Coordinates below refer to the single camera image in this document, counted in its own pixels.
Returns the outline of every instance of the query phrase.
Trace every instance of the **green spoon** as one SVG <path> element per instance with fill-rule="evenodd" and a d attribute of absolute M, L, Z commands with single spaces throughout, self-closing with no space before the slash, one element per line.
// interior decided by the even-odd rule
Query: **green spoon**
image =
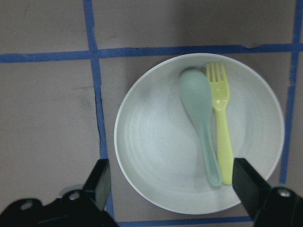
<path fill-rule="evenodd" d="M 200 70 L 187 69 L 182 72 L 179 85 L 183 106 L 201 141 L 208 181 L 219 186 L 221 175 L 211 138 L 213 104 L 209 82 Z"/>

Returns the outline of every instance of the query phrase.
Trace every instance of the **plastic fork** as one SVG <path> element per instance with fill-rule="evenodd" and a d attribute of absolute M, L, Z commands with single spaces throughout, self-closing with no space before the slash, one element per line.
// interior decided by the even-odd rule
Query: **plastic fork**
<path fill-rule="evenodd" d="M 222 183 L 230 185 L 232 184 L 233 152 L 226 119 L 230 93 L 225 65 L 222 62 L 208 63 L 206 76 L 210 83 L 216 116 L 218 165 Z"/>

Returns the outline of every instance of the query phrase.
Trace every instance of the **spoon handle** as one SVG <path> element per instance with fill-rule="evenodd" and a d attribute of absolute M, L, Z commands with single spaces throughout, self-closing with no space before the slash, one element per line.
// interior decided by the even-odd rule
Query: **spoon handle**
<path fill-rule="evenodd" d="M 212 186 L 220 186 L 222 180 L 210 133 L 204 129 L 200 133 L 200 140 L 208 180 Z"/>

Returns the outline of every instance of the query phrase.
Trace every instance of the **fork tine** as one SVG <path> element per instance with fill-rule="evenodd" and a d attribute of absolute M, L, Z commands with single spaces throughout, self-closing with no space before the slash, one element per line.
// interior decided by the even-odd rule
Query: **fork tine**
<path fill-rule="evenodd" d="M 216 62 L 215 65 L 216 65 L 216 77 L 217 77 L 216 82 L 220 82 L 221 81 L 220 63 Z"/>
<path fill-rule="evenodd" d="M 222 81 L 227 81 L 225 65 L 223 62 L 221 62 L 220 65 L 221 65 L 221 72 L 222 72 Z"/>
<path fill-rule="evenodd" d="M 211 75 L 210 75 L 210 66 L 209 63 L 206 64 L 206 77 L 208 79 L 209 82 L 211 82 Z"/>
<path fill-rule="evenodd" d="M 211 77 L 212 77 L 212 82 L 216 82 L 216 72 L 215 72 L 215 68 L 214 68 L 214 63 L 211 63 L 212 66 L 212 70 L 211 70 Z"/>

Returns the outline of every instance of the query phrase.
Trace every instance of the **gray surface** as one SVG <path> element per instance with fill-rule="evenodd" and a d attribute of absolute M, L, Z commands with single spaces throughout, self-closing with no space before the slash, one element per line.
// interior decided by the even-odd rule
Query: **gray surface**
<path fill-rule="evenodd" d="M 93 0 L 98 48 L 289 44 L 295 0 Z M 81 0 L 0 1 L 0 54 L 87 50 Z M 290 53 L 228 54 L 257 71 L 285 114 Z M 303 195 L 303 55 L 296 88 L 287 185 Z M 101 59 L 102 99 L 117 221 L 246 216 L 241 205 L 182 215 L 140 196 L 123 176 L 113 131 L 119 106 L 148 69 L 173 56 Z M 48 203 L 83 184 L 99 158 L 89 60 L 0 64 L 0 211 L 18 198 Z M 270 178 L 277 184 L 280 165 Z M 203 225 L 249 227 L 251 223 Z"/>
<path fill-rule="evenodd" d="M 98 48 L 290 43 L 294 0 L 94 0 Z"/>
<path fill-rule="evenodd" d="M 0 54 L 87 50 L 82 0 L 1 0 Z"/>
<path fill-rule="evenodd" d="M 52 202 L 99 159 L 89 61 L 0 64 L 0 210 Z"/>

